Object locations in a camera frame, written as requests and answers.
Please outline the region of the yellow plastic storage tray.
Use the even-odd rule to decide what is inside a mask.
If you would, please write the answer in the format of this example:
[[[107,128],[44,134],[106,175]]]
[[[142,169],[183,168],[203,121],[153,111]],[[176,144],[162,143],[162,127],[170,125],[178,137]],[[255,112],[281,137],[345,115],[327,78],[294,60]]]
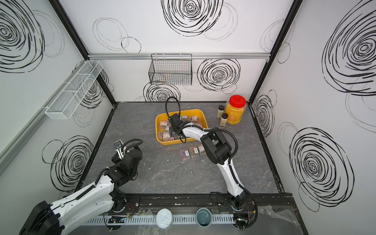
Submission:
[[[202,127],[203,128],[208,128],[208,124],[207,124],[207,121],[206,121],[206,118],[205,118],[205,115],[203,113],[202,110],[200,109],[190,109],[190,110],[182,110],[181,111],[181,115],[183,116],[198,116],[199,117],[199,122],[202,124]],[[160,135],[159,133],[160,132],[165,132],[164,129],[160,128],[160,123],[164,120],[167,120],[167,114],[166,113],[162,113],[162,114],[159,114],[156,118],[155,118],[155,131],[156,131],[156,140],[162,144],[163,146],[168,146],[168,145],[176,145],[176,144],[181,144],[182,142],[177,139],[177,140],[173,140],[173,141],[163,141],[163,136]]]

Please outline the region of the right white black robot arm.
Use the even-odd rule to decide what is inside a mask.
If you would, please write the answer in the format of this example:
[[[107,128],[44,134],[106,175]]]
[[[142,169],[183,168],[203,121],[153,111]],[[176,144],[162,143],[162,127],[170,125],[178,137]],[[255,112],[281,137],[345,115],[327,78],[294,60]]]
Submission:
[[[239,148],[235,136],[224,129],[205,129],[191,122],[182,121],[179,114],[168,115],[168,120],[173,133],[201,142],[207,157],[218,166],[226,182],[233,209],[240,211],[246,207],[250,192],[241,183],[233,164],[233,157]]]

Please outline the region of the clear paper clip box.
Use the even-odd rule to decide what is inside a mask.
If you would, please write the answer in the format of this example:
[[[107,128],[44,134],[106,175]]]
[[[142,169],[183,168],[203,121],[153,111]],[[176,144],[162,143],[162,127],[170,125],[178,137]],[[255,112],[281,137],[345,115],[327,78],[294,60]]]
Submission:
[[[187,149],[180,150],[180,155],[183,161],[186,161],[191,157]]]
[[[205,155],[205,154],[206,154],[206,151],[205,151],[203,145],[198,145],[197,147],[198,147],[198,150],[199,150],[199,154],[200,154],[200,155]]]
[[[200,154],[199,154],[199,150],[198,150],[198,147],[197,146],[191,146],[189,148],[189,153],[191,155],[191,157],[198,157]]]

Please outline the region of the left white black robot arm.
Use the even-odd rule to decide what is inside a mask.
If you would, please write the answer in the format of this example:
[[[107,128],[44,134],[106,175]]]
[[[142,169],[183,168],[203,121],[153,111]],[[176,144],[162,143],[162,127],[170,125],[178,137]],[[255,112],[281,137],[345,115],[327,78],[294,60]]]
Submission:
[[[113,159],[115,165],[104,168],[93,183],[50,204],[37,204],[19,233],[67,235],[102,213],[122,212],[129,203],[119,188],[136,177],[142,151],[134,147]]]

